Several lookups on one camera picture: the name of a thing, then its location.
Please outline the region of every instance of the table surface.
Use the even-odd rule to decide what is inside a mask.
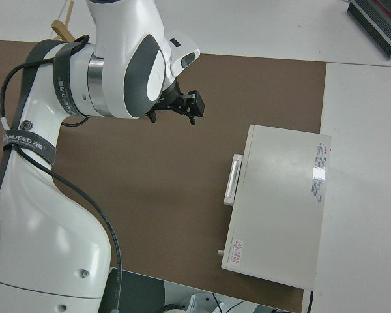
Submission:
[[[391,68],[328,64],[321,133],[332,151],[313,312],[391,312]]]
[[[50,25],[64,3],[65,0],[0,0],[0,40],[53,38]],[[186,33],[202,53],[391,66],[391,61],[348,15],[349,4],[342,0],[155,3],[165,30]],[[69,29],[75,37],[90,34],[94,42],[95,26],[85,1],[75,2]]]

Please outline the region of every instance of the sticker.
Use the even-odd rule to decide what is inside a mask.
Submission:
[[[313,168],[313,182],[311,184],[311,200],[321,203],[325,196],[324,184],[326,179],[326,163],[328,147],[324,143],[319,143],[315,151]]]
[[[244,241],[242,240],[233,240],[230,265],[240,265],[242,259]]]

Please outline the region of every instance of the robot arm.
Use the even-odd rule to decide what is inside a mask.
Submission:
[[[153,0],[88,4],[97,45],[46,40],[35,46],[28,62],[41,65],[23,73],[10,130],[4,110],[1,116],[0,312],[92,313],[100,305],[108,237],[49,175],[64,119],[148,115],[154,122],[156,110],[173,110],[193,124],[203,116],[198,92],[182,94],[176,79],[199,50],[184,35],[165,37]]]
[[[155,110],[174,110],[192,123],[203,115],[198,93],[183,97],[176,83],[177,76],[199,57],[199,48],[182,33],[165,36],[153,0],[89,0],[88,5],[97,29],[92,60],[102,68],[101,73],[95,70],[101,75],[97,85],[102,89],[90,96],[98,103],[100,115],[136,118],[147,114],[153,123]]]

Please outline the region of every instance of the cable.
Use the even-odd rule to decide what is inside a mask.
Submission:
[[[220,310],[220,313],[223,313],[222,308],[220,307],[219,301],[218,301],[217,298],[216,298],[216,295],[215,295],[214,293],[212,293],[212,294],[213,294],[214,300],[215,300],[216,303],[217,303],[217,307],[218,307],[219,310]],[[242,300],[241,302],[238,302],[237,304],[235,304],[234,306],[232,306],[229,310],[227,310],[226,313],[229,313],[230,310],[233,310],[236,306],[240,305],[240,304],[243,303],[243,302],[244,302],[243,300]]]
[[[229,310],[226,311],[226,313],[229,313],[231,309],[235,308],[236,306],[240,305],[241,303],[243,303],[244,301],[242,300],[241,302],[235,304],[234,306],[232,306]]]
[[[85,122],[87,122],[89,119],[90,119],[90,117],[87,116],[85,119],[83,119],[82,121],[80,121],[80,122],[78,122],[78,123],[69,124],[69,123],[66,123],[66,122],[62,122],[61,125],[67,126],[67,127],[77,127],[77,126],[81,126],[82,124],[84,124]]]
[[[120,247],[119,247],[119,241],[117,239],[117,235],[115,233],[115,230],[113,228],[113,224],[110,222],[110,219],[108,216],[101,210],[101,208],[98,206],[98,204],[84,191],[82,191],[80,188],[78,188],[76,185],[71,183],[70,181],[66,180],[64,177],[58,175],[54,171],[51,171],[47,169],[42,164],[38,163],[37,161],[33,160],[29,155],[27,155],[20,147],[13,146],[13,149],[26,161],[28,161],[30,164],[35,166],[36,168],[40,169],[41,171],[47,173],[49,176],[52,176],[56,180],[60,181],[62,184],[68,186],[73,191],[77,192],[81,197],[83,197],[88,203],[91,204],[97,211],[97,213],[103,218],[104,222],[106,223],[107,227],[109,228],[111,237],[113,238],[113,243],[115,245],[116,249],[116,256],[117,256],[117,289],[116,289],[116,309],[119,309],[119,303],[120,303],[120,289],[122,285],[122,256],[120,254]]]
[[[90,36],[89,35],[83,35],[79,38],[77,38],[75,41],[80,41],[81,44],[79,44],[77,47],[75,47],[72,50],[72,54],[75,54],[79,52],[89,41]],[[3,128],[5,130],[10,129],[7,123],[7,118],[6,118],[6,113],[5,113],[5,95],[6,95],[6,90],[8,83],[12,79],[12,77],[17,73],[19,70],[27,67],[39,67],[40,65],[45,65],[45,64],[50,64],[53,63],[53,58],[49,59],[43,59],[40,61],[35,61],[35,62],[28,62],[24,64],[20,64],[13,68],[6,76],[2,86],[1,86],[1,91],[0,91],[0,120],[3,125]],[[86,117],[84,120],[77,124],[84,124],[86,121],[88,121],[90,117]],[[72,184],[70,181],[66,180],[62,176],[56,174],[54,171],[51,171],[47,169],[45,166],[41,165],[37,161],[33,160],[29,155],[27,155],[25,152],[22,151],[22,149],[18,146],[13,145],[12,146],[13,150],[15,150],[22,158],[24,158],[26,161],[31,163],[33,166],[37,167],[38,169],[42,170],[43,172],[47,173],[48,175],[52,176],[56,180],[62,182],[64,185],[68,186],[71,188],[73,191],[77,192],[81,197],[83,197],[87,202],[91,204],[95,208],[95,210],[98,212],[98,214],[103,218],[104,222],[106,223],[107,227],[109,228],[111,237],[113,239],[113,244],[115,246],[116,250],[116,257],[117,257],[117,287],[115,290],[115,308],[112,310],[112,312],[119,312],[119,304],[120,304],[120,294],[121,294],[121,287],[122,287],[122,256],[121,256],[121,251],[120,251],[120,246],[119,246],[119,241],[117,239],[117,235],[115,233],[113,224],[110,222],[110,219],[107,217],[105,212],[101,210],[101,208],[98,206],[98,204],[84,191],[82,191],[80,188],[78,188],[76,185]]]
[[[83,36],[77,38],[75,41],[76,42],[81,42],[81,44],[76,46],[74,49],[72,49],[72,54],[74,55],[75,53],[79,52],[88,43],[89,40],[90,40],[90,36],[89,35],[83,35]],[[16,66],[15,68],[13,68],[7,74],[3,84],[1,86],[1,90],[0,90],[0,118],[1,118],[1,122],[3,124],[3,128],[5,128],[5,130],[6,130],[6,127],[8,127],[8,123],[7,123],[7,119],[6,119],[6,113],[5,113],[5,95],[6,95],[6,90],[7,90],[8,83],[10,82],[12,77],[15,75],[15,73],[19,72],[23,68],[39,67],[40,65],[45,65],[45,64],[50,64],[50,63],[53,63],[53,58],[52,57],[49,58],[49,59],[43,59],[43,60],[40,60],[40,61],[23,63],[23,64],[20,64],[20,65]]]
[[[314,295],[314,292],[310,292],[310,300],[308,302],[308,309],[307,309],[307,313],[310,313],[311,312],[311,307],[313,306],[313,295]]]
[[[223,313],[222,308],[221,308],[220,305],[219,305],[219,301],[217,301],[216,295],[215,295],[214,293],[213,293],[213,298],[214,298],[214,300],[216,300],[217,307],[219,308],[220,313]]]

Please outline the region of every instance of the white metal case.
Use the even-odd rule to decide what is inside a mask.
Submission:
[[[330,140],[250,126],[224,269],[313,289]]]

